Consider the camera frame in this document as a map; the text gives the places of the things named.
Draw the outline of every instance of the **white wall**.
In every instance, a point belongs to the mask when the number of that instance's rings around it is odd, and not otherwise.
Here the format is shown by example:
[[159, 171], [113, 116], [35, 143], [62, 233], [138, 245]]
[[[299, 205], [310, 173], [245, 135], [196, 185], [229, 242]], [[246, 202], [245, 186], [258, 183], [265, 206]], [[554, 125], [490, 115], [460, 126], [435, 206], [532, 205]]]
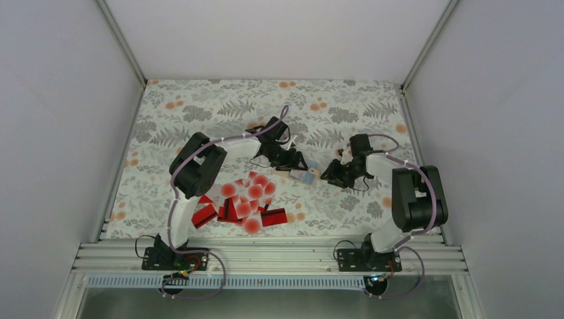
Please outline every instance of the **white wall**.
[[489, 318], [564, 312], [564, 2], [461, 1], [408, 89]]
[[50, 318], [141, 86], [94, 1], [2, 1], [0, 43], [0, 317]]
[[402, 83], [448, 0], [107, 0], [147, 78]]

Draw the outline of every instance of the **vent grille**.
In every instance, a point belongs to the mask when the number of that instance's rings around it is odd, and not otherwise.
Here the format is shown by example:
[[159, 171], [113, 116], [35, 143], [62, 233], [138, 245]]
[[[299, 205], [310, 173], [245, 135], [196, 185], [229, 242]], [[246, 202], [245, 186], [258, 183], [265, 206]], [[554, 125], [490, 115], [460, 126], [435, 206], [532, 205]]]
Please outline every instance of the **vent grille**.
[[[159, 288], [163, 275], [92, 274], [89, 288]], [[221, 284], [221, 276], [193, 274], [189, 280], [178, 280], [167, 288], [210, 289]], [[361, 276], [227, 276], [225, 289], [335, 289], [363, 288]]]

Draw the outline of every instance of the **patterned table surface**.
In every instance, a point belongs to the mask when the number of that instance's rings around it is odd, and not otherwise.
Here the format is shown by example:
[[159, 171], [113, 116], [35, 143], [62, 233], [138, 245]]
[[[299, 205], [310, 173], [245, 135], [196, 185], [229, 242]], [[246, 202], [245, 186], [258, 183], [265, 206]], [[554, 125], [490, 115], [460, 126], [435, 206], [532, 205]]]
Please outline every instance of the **patterned table surface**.
[[[290, 105], [284, 122], [296, 136], [297, 149], [324, 171], [337, 150], [358, 133], [396, 138], [394, 153], [415, 158], [405, 119], [391, 82], [353, 80], [149, 80], [136, 119], [127, 162], [120, 180], [107, 235], [135, 238], [158, 233], [173, 198], [168, 167], [190, 136], [232, 136], [278, 117]], [[382, 138], [374, 148], [391, 148]], [[277, 189], [271, 207], [284, 207], [287, 223], [263, 227], [253, 236], [360, 235], [374, 231], [391, 211], [391, 187], [368, 179], [365, 192], [344, 190], [318, 181], [292, 181], [238, 159], [222, 166], [216, 180], [224, 184], [250, 171], [266, 175]], [[357, 188], [364, 184], [357, 182]], [[243, 227], [211, 221], [191, 237], [249, 236]]]

